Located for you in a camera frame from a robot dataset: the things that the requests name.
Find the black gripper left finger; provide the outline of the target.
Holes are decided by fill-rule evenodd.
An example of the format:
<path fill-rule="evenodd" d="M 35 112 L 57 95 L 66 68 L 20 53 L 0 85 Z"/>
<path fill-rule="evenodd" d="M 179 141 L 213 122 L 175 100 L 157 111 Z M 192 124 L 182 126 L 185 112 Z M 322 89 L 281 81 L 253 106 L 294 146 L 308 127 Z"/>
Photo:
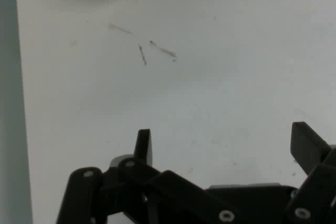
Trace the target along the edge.
<path fill-rule="evenodd" d="M 134 223 L 241 223 L 241 213 L 176 173 L 152 167 L 151 132 L 139 130 L 132 155 L 102 172 L 74 171 L 58 223 L 106 223 L 125 214 Z"/>

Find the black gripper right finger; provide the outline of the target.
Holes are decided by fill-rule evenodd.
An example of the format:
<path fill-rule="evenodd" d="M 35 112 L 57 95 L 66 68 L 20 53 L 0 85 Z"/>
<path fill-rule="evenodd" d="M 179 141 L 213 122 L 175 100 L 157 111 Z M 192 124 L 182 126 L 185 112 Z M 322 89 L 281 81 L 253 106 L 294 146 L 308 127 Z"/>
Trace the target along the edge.
<path fill-rule="evenodd" d="M 306 122 L 294 122 L 290 151 L 307 178 L 286 206 L 289 223 L 335 223 L 335 147 Z"/>

